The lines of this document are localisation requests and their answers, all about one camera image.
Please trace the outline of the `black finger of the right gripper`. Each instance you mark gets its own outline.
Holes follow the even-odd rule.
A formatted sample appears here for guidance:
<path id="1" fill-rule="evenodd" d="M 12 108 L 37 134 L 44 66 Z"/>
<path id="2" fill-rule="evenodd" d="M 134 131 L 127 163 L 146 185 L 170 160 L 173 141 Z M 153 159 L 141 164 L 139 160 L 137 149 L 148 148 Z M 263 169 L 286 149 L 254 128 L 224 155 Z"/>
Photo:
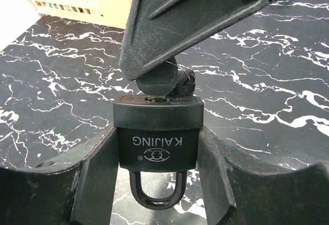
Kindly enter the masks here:
<path id="1" fill-rule="evenodd" d="M 133 81 L 275 0 L 132 0 L 119 66 Z"/>

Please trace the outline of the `black padlock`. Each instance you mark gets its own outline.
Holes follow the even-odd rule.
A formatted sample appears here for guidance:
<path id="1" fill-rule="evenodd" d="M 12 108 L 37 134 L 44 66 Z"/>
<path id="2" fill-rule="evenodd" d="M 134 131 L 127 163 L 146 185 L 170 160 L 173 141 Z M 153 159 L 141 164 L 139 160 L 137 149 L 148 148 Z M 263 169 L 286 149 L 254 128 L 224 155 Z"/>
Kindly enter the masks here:
<path id="1" fill-rule="evenodd" d="M 120 96 L 113 102 L 120 167 L 130 175 L 135 200 L 150 210 L 166 210 L 182 199 L 187 171 L 196 167 L 198 135 L 204 124 L 204 103 L 196 96 L 172 96 L 162 102 L 146 95 Z M 175 188 L 165 198 L 142 189 L 141 173 L 176 174 Z"/>

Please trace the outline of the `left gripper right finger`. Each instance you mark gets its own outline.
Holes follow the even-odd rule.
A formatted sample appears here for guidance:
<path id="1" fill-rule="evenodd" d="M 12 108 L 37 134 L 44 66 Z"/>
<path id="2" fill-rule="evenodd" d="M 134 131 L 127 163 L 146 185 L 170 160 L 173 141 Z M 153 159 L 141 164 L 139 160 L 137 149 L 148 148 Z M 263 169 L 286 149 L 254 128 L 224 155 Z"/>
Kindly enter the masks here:
<path id="1" fill-rule="evenodd" d="M 197 167 L 208 224 L 328 224 L 328 162 L 293 171 L 204 127 Z"/>

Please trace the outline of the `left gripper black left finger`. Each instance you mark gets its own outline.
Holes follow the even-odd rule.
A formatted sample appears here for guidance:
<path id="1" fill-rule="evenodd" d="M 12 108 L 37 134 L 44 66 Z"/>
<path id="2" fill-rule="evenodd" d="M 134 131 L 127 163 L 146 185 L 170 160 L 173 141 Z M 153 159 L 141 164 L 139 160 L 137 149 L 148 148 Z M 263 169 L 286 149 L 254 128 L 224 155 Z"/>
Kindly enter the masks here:
<path id="1" fill-rule="evenodd" d="M 118 164 L 109 126 L 33 168 L 1 168 L 1 224 L 109 224 Z"/>

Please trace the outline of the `black head key set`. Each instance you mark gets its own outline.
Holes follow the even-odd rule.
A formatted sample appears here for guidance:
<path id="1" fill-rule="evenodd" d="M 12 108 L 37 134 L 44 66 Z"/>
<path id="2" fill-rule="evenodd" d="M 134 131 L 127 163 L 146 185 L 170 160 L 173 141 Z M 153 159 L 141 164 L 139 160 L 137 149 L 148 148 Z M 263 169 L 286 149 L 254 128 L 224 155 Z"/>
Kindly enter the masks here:
<path id="1" fill-rule="evenodd" d="M 192 96 L 195 91 L 195 73 L 180 69 L 175 58 L 170 58 L 155 69 L 136 79 L 138 88 L 147 100 L 162 102 L 172 96 Z"/>

